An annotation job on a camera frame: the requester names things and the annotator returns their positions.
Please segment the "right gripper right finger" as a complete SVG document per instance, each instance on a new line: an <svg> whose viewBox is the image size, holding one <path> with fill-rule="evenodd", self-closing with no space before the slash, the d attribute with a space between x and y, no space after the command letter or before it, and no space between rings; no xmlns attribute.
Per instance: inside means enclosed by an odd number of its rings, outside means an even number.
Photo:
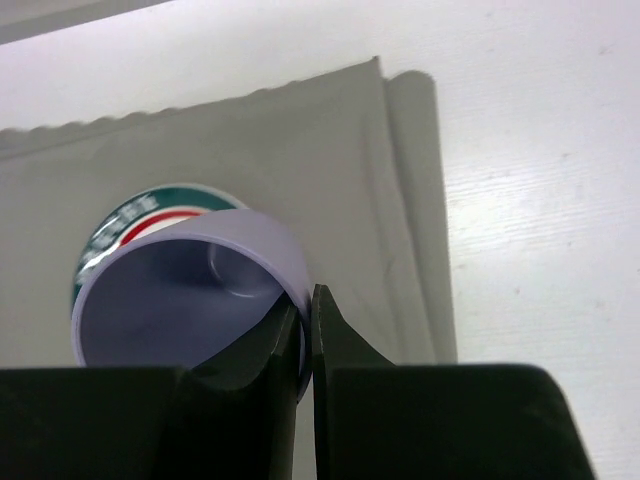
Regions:
<svg viewBox="0 0 640 480"><path fill-rule="evenodd" d="M311 310L321 479L591 479L565 396L526 364L396 365L344 319Z"/></svg>

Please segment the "lilac plastic cup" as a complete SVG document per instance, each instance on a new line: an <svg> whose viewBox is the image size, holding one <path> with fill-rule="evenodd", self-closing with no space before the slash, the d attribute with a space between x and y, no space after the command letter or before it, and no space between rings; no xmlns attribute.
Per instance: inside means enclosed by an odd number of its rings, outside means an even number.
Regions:
<svg viewBox="0 0 640 480"><path fill-rule="evenodd" d="M117 248L73 303L78 365L194 368L257 326L281 296L299 314L298 393L311 378L311 283L291 230L251 209L212 211Z"/></svg>

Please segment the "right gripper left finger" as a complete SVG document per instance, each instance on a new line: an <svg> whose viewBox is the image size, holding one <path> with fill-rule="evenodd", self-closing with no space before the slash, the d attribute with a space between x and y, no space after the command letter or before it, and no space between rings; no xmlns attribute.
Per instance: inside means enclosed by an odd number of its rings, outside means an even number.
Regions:
<svg viewBox="0 0 640 480"><path fill-rule="evenodd" d="M194 369L1 374L5 479L287 479L298 313L277 304Z"/></svg>

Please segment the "grey cloth placemat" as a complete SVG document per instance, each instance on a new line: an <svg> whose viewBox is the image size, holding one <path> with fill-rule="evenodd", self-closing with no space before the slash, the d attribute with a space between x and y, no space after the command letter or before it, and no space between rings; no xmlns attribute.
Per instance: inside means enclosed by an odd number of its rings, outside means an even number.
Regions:
<svg viewBox="0 0 640 480"><path fill-rule="evenodd" d="M345 318L398 362L457 359L436 85L376 60L248 96L1 133L1 363L69 365L94 228L166 184L288 226Z"/></svg>

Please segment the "white plate green red rim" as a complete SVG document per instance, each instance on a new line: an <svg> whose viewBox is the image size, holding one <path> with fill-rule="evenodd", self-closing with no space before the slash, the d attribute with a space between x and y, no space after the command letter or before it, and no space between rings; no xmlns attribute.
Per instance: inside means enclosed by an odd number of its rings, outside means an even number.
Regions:
<svg viewBox="0 0 640 480"><path fill-rule="evenodd" d="M89 236L77 262L71 302L76 302L92 270L118 248L208 212L245 206L227 192L193 183L160 185L133 195L111 211Z"/></svg>

